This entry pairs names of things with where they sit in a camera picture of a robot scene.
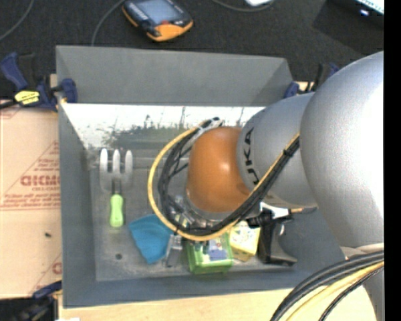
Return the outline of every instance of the device screen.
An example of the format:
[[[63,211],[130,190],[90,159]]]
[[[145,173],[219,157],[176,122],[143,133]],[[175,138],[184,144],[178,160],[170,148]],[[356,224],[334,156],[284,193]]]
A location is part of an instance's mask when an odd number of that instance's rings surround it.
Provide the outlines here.
[[[137,6],[147,14],[153,22],[160,24],[164,20],[172,20],[180,15],[166,0],[148,0],[137,2]]]

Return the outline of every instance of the green handle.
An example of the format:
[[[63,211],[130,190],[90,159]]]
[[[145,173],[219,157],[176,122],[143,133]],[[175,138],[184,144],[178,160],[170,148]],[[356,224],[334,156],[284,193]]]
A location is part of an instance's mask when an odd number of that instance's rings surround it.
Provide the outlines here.
[[[110,226],[120,227],[125,223],[123,215],[124,198],[119,194],[113,194],[110,198]]]

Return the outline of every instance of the blue sponge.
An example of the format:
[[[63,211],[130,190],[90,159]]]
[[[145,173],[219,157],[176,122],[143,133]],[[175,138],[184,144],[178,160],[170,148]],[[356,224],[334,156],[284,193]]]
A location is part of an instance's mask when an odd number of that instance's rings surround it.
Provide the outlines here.
[[[148,264],[156,263],[166,255],[172,231],[154,214],[141,217],[129,224],[136,247]]]

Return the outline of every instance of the cable bundle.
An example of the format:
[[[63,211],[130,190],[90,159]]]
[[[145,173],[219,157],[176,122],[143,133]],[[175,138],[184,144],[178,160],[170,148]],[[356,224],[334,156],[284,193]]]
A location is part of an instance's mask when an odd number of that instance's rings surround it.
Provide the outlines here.
[[[183,226],[176,222],[173,218],[169,217],[170,206],[178,210],[178,205],[174,202],[173,198],[168,194],[168,185],[170,180],[177,173],[181,172],[186,165],[178,167],[181,157],[190,151],[192,142],[191,140],[197,137],[205,131],[205,128],[211,124],[212,121],[217,121],[217,119],[207,120],[201,123],[199,126],[194,127],[186,132],[183,132],[173,140],[171,140],[156,157],[153,165],[150,169],[150,174],[148,178],[148,199],[153,211],[159,217],[159,219],[175,233],[180,234],[186,239],[194,241],[206,241],[218,237],[228,231],[237,222],[245,218],[253,206],[259,203],[268,190],[271,188],[272,184],[275,182],[277,176],[284,168],[288,160],[293,156],[295,151],[299,148],[299,135],[296,134],[295,137],[290,141],[290,143],[285,147],[282,153],[278,156],[275,162],[270,166],[269,170],[264,174],[262,179],[259,181],[257,186],[251,191],[247,200],[238,207],[234,212],[232,212],[228,217],[224,218],[222,221],[215,223],[211,227],[206,228],[195,228],[188,226]],[[170,151],[168,158],[165,161],[163,170],[160,174],[158,180],[158,193],[160,204],[164,214],[159,210],[153,195],[153,178],[156,172],[159,162],[162,160],[163,156]]]
[[[285,320],[295,320],[302,312],[310,309],[324,298],[343,289],[321,315],[319,321],[324,321],[344,297],[383,269],[383,251],[357,255],[349,260],[331,265],[297,285],[276,309],[271,321],[281,320],[302,298],[322,286],[326,287],[315,293],[312,297],[306,299],[306,301],[295,309]]]

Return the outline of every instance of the dark floor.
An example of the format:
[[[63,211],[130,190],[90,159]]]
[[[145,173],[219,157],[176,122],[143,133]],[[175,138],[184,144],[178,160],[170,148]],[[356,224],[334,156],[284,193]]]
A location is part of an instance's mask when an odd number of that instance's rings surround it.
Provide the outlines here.
[[[24,14],[31,0],[0,0],[0,35]],[[0,41],[0,61],[9,52],[34,52],[37,74],[55,70],[55,45],[89,45],[102,16],[119,0],[35,0],[21,25]],[[153,43],[138,33],[120,10],[105,20],[96,45],[256,54],[286,58],[295,80],[315,78],[319,64],[345,66],[383,50],[383,29],[326,0],[277,0],[256,13],[225,9],[209,0],[177,0],[192,15],[194,27],[183,37]],[[220,0],[248,8],[243,0]],[[13,85],[0,71],[0,97]],[[30,301],[0,302],[0,320]]]

